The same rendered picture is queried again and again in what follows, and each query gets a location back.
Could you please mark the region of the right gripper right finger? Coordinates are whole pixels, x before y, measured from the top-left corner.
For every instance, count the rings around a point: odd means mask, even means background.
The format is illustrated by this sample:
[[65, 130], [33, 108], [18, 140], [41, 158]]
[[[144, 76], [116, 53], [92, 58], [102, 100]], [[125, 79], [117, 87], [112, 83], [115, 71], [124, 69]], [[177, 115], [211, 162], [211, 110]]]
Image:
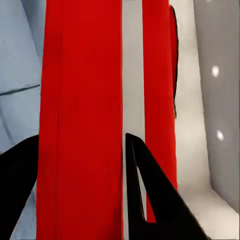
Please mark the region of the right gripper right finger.
[[[125, 134], [129, 240], [210, 240], [145, 142]], [[156, 223], [145, 220], [139, 168]]]

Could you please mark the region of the radio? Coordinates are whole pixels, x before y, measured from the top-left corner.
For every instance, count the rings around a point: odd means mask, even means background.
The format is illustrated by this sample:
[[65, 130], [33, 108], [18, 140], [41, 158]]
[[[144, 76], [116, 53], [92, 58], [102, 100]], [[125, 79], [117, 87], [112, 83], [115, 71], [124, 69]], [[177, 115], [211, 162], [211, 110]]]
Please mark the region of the radio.
[[126, 134], [178, 190], [178, 58], [169, 0], [46, 0], [36, 240], [129, 240]]

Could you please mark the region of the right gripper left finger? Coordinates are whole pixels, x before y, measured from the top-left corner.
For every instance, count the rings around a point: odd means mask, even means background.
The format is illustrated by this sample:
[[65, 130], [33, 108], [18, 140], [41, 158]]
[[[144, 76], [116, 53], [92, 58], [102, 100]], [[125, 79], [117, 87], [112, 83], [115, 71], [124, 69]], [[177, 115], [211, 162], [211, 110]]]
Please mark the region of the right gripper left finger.
[[0, 155], [0, 240], [9, 240], [38, 178], [39, 134]]

